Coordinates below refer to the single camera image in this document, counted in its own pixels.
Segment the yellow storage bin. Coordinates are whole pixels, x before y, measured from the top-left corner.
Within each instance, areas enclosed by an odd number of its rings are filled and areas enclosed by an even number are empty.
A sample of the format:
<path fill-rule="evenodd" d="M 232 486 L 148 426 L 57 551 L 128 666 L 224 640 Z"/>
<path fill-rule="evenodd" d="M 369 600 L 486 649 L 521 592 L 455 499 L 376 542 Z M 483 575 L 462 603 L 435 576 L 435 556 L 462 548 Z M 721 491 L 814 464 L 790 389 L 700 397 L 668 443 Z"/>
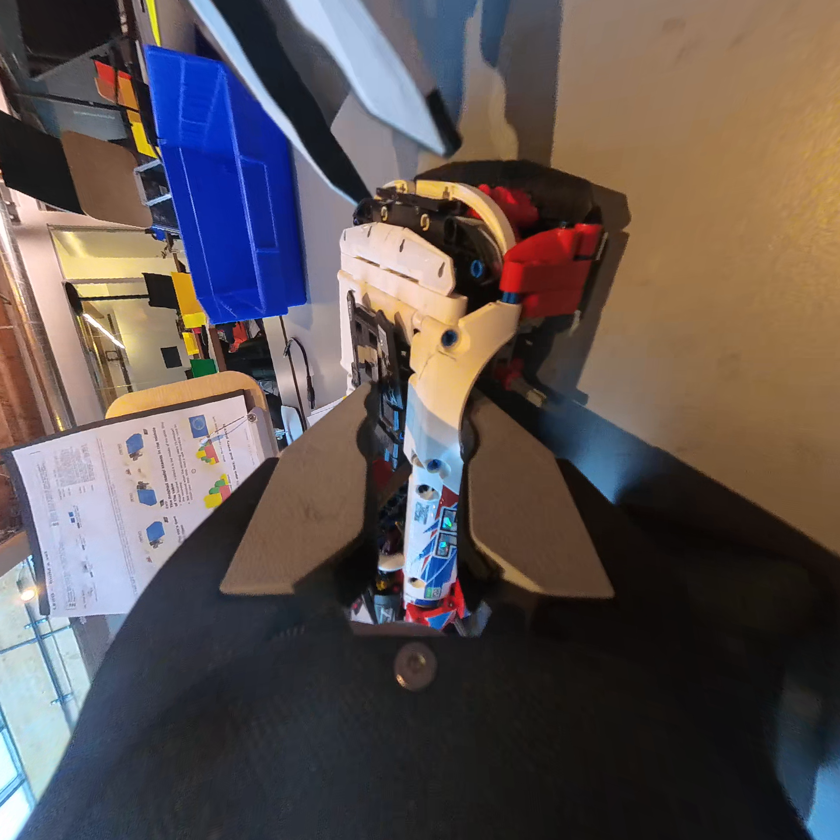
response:
<path fill-rule="evenodd" d="M 196 296 L 192 275 L 187 272 L 171 273 L 178 312 L 188 329 L 205 327 L 207 315 Z"/>

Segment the shelf of coloured bins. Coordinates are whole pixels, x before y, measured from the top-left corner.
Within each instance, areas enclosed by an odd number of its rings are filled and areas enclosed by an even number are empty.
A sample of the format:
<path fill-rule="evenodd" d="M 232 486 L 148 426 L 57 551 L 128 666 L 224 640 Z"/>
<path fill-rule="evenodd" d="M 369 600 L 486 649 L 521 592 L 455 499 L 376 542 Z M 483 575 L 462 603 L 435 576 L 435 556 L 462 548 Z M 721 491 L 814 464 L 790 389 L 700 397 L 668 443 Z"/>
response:
<path fill-rule="evenodd" d="M 106 103 L 118 107 L 128 122 L 136 151 L 159 156 L 159 145 L 151 106 L 151 91 L 142 75 L 117 68 L 116 59 L 94 56 L 94 83 Z"/>

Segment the rounded wooden board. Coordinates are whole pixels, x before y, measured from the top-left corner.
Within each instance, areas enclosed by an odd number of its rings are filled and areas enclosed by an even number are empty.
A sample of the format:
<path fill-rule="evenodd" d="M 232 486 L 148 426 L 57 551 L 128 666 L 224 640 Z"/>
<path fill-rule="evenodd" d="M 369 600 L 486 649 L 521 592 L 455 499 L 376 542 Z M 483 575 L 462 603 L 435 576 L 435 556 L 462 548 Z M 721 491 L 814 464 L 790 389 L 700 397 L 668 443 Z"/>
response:
<path fill-rule="evenodd" d="M 140 199 L 129 150 L 83 133 L 60 137 L 81 211 L 102 222 L 150 228 L 150 209 Z"/>

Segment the white brick toy race car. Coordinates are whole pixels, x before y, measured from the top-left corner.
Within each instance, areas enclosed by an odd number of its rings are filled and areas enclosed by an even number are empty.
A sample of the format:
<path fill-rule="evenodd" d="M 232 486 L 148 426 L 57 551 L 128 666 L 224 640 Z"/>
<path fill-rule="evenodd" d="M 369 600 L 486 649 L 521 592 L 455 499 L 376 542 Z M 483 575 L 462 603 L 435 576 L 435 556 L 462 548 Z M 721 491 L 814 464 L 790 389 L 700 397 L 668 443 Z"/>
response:
<path fill-rule="evenodd" d="M 411 468 L 403 564 L 381 565 L 374 623 L 469 634 L 459 579 L 465 418 L 483 374 L 541 406 L 539 368 L 576 328 L 608 234 L 595 187 L 532 161 L 462 161 L 359 202 L 339 242 L 341 365 L 377 384 L 383 458 Z"/>

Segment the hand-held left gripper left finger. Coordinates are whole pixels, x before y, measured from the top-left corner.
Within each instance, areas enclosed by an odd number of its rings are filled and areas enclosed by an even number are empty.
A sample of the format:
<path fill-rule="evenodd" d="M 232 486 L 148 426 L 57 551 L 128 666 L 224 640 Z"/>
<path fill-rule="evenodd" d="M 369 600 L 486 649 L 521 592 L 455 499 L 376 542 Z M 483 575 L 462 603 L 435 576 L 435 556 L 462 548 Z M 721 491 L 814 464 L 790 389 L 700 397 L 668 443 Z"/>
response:
<path fill-rule="evenodd" d="M 349 606 L 372 582 L 379 395 L 363 383 L 279 455 L 220 592 L 302 595 L 324 582 Z"/>

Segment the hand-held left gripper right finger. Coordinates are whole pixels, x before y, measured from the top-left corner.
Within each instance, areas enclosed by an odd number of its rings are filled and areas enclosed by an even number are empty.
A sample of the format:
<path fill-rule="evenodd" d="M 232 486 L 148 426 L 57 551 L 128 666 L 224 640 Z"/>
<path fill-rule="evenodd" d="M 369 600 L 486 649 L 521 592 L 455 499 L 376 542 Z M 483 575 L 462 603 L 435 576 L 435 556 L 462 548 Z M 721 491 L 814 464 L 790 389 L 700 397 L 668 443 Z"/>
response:
<path fill-rule="evenodd" d="M 614 588 L 553 453 L 478 395 L 467 417 L 466 527 L 503 580 L 537 595 L 612 599 Z"/>

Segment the black sheet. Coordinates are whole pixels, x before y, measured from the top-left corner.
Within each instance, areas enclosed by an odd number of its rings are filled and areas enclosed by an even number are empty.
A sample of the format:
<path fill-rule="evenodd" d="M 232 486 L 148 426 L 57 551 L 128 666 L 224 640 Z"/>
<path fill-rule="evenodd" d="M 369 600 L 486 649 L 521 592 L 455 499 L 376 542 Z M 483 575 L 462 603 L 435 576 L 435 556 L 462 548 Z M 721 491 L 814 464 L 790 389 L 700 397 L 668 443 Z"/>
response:
<path fill-rule="evenodd" d="M 1 170 L 10 189 L 60 211 L 83 214 L 61 141 L 5 112 Z"/>

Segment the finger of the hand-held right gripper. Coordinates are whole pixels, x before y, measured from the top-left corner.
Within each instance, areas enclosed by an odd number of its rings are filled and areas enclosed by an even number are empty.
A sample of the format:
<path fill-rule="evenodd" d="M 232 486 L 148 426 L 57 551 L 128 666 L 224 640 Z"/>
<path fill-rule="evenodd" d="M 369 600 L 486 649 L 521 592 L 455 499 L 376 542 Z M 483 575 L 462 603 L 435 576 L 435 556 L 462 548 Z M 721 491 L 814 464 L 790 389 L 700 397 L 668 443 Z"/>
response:
<path fill-rule="evenodd" d="M 443 158 L 462 139 L 402 2 L 290 1 L 292 16 L 325 48 L 362 107 Z"/>
<path fill-rule="evenodd" d="M 321 179 L 353 205 L 370 198 L 264 4 L 192 1 L 190 6 L 237 79 Z"/>

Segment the wooden clipboard with instruction sheet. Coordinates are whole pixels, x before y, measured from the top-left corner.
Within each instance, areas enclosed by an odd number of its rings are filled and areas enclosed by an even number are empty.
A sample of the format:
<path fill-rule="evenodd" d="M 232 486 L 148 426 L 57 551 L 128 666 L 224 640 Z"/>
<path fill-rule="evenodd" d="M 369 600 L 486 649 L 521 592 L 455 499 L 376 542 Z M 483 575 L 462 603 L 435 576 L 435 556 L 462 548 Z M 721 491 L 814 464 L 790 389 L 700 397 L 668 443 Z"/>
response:
<path fill-rule="evenodd" d="M 114 402 L 105 420 L 6 448 L 38 609 L 124 615 L 182 543 L 277 455 L 266 395 L 224 372 Z"/>

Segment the blue storage bin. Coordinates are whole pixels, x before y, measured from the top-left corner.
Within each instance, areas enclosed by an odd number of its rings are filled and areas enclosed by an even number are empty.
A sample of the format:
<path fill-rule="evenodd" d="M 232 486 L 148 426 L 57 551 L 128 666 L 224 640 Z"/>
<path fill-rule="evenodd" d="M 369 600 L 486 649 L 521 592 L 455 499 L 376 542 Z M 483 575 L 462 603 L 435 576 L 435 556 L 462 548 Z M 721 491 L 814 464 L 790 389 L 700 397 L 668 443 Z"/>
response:
<path fill-rule="evenodd" d="M 159 148 L 196 298 L 212 323 L 308 302 L 288 142 L 225 66 L 143 48 Z"/>

